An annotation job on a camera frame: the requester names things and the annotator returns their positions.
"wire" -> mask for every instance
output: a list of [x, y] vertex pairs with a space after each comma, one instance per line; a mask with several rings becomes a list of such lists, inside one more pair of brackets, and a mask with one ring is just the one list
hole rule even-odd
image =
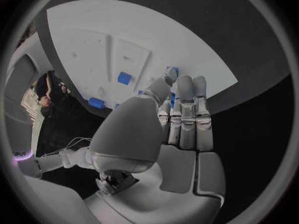
[[73, 139], [67, 144], [66, 147], [61, 148], [61, 149], [58, 149], [58, 150], [55, 150], [55, 151], [50, 152], [50, 153], [45, 153], [44, 155], [42, 155], [42, 157], [44, 157], [44, 156], [48, 156], [48, 155], [53, 155], [53, 154], [58, 154], [60, 151], [65, 150], [65, 149], [69, 149], [69, 148], [75, 146], [77, 143], [79, 143], [79, 142], [81, 142], [81, 141], [83, 141], [83, 140], [91, 141], [91, 138], [75, 137], [75, 138], [73, 138]]

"purple light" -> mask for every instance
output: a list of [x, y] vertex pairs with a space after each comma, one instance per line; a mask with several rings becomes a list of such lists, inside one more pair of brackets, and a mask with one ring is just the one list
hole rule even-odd
[[13, 159], [14, 159], [15, 161], [24, 161], [24, 160], [26, 160], [26, 159], [31, 158], [32, 156], [33, 156], [33, 151], [32, 151], [32, 149], [31, 149], [30, 152], [29, 152], [27, 155], [25, 155], [25, 156], [23, 156], [23, 157], [14, 157]]

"person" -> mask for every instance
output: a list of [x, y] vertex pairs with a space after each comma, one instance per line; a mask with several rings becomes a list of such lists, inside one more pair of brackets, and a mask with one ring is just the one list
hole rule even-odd
[[34, 91], [41, 105], [40, 112], [44, 117], [51, 118], [55, 106], [68, 95], [66, 86], [55, 76], [54, 71], [43, 74], [34, 84]]

